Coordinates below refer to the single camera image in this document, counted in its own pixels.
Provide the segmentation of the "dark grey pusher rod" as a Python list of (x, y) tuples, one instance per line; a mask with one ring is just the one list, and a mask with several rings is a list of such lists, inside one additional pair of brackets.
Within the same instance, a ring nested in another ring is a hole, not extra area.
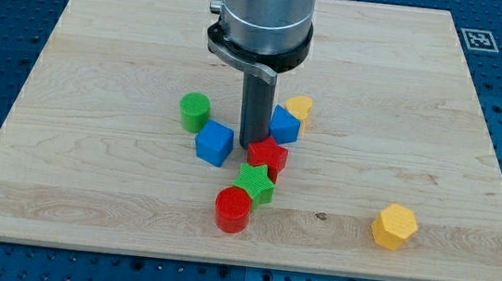
[(244, 149), (269, 137), (275, 85), (244, 74), (239, 142)]

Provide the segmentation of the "black mounting flange with lever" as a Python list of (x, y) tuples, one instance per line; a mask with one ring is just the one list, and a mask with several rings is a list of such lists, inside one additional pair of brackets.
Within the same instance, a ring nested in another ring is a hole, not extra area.
[(282, 54), (262, 55), (234, 44), (222, 29), (220, 21), (216, 21), (207, 28), (207, 49), (233, 69), (275, 86), (278, 74), (295, 69), (308, 57), (313, 33), (311, 25), (298, 47)]

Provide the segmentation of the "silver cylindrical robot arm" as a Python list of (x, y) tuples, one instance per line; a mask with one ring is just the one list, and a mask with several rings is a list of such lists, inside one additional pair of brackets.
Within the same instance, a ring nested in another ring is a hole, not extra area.
[(269, 136), (278, 75), (308, 56), (316, 0), (212, 0), (218, 21), (207, 48), (244, 75), (239, 142)]

